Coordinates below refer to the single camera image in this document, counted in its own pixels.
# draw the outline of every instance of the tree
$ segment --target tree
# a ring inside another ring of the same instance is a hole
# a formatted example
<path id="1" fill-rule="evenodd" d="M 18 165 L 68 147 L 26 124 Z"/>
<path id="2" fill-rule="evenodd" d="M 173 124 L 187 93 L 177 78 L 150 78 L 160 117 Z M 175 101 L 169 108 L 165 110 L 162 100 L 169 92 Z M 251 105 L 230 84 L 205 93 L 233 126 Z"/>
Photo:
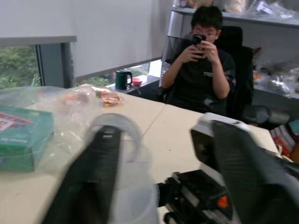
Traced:
<path id="1" fill-rule="evenodd" d="M 0 89 L 30 86 L 37 77 L 34 46 L 0 47 Z"/>

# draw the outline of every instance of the window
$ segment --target window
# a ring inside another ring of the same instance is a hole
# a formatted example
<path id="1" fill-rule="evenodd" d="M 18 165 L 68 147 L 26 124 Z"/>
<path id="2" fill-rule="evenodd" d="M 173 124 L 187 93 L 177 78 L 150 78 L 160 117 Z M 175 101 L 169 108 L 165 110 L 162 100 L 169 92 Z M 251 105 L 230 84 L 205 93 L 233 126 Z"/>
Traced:
<path id="1" fill-rule="evenodd" d="M 0 47 L 0 90 L 41 85 L 33 45 Z"/>
<path id="2" fill-rule="evenodd" d="M 149 67 L 149 75 L 160 78 L 161 77 L 161 67 L 162 67 L 161 60 L 156 60 L 156 61 L 151 62 L 150 67 Z"/>
<path id="3" fill-rule="evenodd" d="M 147 75 L 150 71 L 150 63 L 145 63 L 141 65 L 137 65 L 131 68 L 127 68 L 126 70 L 132 73 L 133 77 Z M 79 82 L 76 82 L 76 86 L 82 84 L 91 84 L 96 86 L 107 86 L 115 83 L 115 72 L 107 73 L 105 75 L 100 75 L 98 77 L 88 78 Z"/>

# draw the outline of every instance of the young man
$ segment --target young man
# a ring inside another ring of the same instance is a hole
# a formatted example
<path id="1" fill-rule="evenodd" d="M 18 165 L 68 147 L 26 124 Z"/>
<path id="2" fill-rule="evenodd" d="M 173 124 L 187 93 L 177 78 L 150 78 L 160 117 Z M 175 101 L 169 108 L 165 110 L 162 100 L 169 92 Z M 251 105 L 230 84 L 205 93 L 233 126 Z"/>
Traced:
<path id="1" fill-rule="evenodd" d="M 215 6 L 200 7 L 191 22 L 192 35 L 205 35 L 206 41 L 194 46 L 183 41 L 165 72 L 162 87 L 173 87 L 166 102 L 201 113 L 226 115 L 226 97 L 235 85 L 232 57 L 217 49 L 214 42 L 221 34 L 222 13 Z"/>

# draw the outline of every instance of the green kettle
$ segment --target green kettle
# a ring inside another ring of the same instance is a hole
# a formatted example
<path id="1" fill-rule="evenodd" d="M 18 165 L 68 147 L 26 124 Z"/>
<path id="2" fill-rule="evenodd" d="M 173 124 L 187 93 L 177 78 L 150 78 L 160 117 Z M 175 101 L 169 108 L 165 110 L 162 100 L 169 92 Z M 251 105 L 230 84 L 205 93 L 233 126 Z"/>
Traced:
<path id="1" fill-rule="evenodd" d="M 118 90 L 126 90 L 128 86 L 132 84 L 132 73 L 127 70 L 116 71 L 115 88 Z"/>

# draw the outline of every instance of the snack package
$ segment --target snack package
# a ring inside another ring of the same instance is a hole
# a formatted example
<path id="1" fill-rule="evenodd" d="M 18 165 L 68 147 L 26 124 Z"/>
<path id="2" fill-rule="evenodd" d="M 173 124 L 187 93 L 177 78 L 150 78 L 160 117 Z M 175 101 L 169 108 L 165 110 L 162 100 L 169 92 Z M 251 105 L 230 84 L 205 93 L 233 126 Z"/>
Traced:
<path id="1" fill-rule="evenodd" d="M 123 98 L 119 97 L 115 91 L 107 87 L 93 86 L 92 89 L 96 92 L 97 98 L 100 98 L 104 102 L 104 107 L 124 103 Z"/>

